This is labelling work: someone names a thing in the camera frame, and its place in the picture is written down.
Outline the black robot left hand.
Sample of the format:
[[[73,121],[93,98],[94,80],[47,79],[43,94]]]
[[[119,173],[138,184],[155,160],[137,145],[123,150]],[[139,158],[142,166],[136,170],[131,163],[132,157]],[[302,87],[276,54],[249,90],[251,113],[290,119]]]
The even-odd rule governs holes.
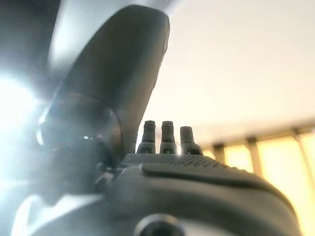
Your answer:
[[[138,127],[167,49],[168,16],[124,7],[95,33],[42,114],[53,152],[19,206],[13,236],[299,236],[289,200],[258,176],[204,156],[191,127]]]

